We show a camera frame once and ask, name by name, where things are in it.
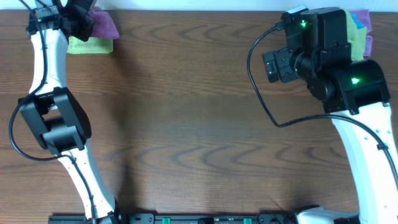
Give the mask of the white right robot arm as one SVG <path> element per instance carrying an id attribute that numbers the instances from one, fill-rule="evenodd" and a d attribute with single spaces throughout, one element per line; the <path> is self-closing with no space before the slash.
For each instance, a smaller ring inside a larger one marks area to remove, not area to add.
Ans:
<path id="1" fill-rule="evenodd" d="M 345 147 L 359 212 L 321 207 L 296 213 L 298 223 L 396 223 L 397 150 L 390 94 L 381 66 L 370 59 L 366 10 L 299 6 L 282 14 L 275 30 L 287 45 L 262 58 L 270 82 L 301 79 L 321 101 Z"/>

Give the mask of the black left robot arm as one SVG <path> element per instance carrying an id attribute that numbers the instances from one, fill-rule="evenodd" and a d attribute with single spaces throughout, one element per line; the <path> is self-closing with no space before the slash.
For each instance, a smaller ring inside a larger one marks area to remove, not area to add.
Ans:
<path id="1" fill-rule="evenodd" d="M 125 223 L 113 193 L 107 188 L 91 150 L 87 114 L 67 87 L 69 38 L 88 41 L 94 20 L 88 12 L 95 1 L 36 1 L 29 8 L 27 34 L 34 48 L 34 79 L 29 94 L 18 101 L 9 121 L 15 150 L 33 161 L 59 161 L 72 179 L 84 206 L 80 217 L 54 215 L 54 223 Z M 20 113 L 42 149 L 51 157 L 37 158 L 16 144 L 13 126 Z"/>

